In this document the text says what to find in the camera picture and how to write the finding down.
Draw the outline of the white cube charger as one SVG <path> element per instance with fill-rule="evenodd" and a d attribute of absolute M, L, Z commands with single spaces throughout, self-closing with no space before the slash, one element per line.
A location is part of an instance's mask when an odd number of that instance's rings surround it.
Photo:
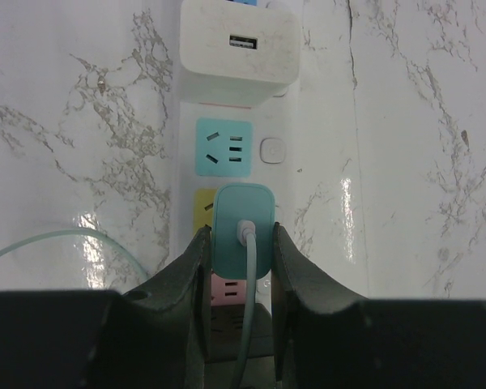
<path fill-rule="evenodd" d="M 301 27 L 280 8 L 184 1 L 178 49 L 181 100 L 253 108 L 296 82 Z"/>

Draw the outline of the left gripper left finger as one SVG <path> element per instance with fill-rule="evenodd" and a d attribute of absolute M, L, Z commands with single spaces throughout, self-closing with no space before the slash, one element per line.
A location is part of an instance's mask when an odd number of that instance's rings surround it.
<path fill-rule="evenodd" d="M 0 292 L 0 388 L 201 388 L 211 230 L 127 293 Z"/>

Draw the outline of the black cube plug adapter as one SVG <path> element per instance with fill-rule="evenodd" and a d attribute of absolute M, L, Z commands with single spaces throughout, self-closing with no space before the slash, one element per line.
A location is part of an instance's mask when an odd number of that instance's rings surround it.
<path fill-rule="evenodd" d="M 211 353 L 204 370 L 205 388 L 229 388 L 241 346 L 244 306 L 211 308 Z M 241 388 L 274 388 L 272 320 L 266 308 L 254 311 L 249 355 Z"/>

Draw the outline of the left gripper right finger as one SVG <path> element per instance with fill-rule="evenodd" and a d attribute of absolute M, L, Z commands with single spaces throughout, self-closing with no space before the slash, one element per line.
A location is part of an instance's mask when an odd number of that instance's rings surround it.
<path fill-rule="evenodd" d="M 285 388 L 486 388 L 486 300 L 368 299 L 276 225 L 271 308 Z"/>

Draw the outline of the teal charger adapter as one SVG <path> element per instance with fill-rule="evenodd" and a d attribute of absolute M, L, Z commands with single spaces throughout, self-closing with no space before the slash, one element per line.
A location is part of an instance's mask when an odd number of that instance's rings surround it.
<path fill-rule="evenodd" d="M 226 280 L 260 280 L 271 269 L 275 197 L 266 186 L 229 183 L 216 194 L 211 231 L 214 273 Z"/>

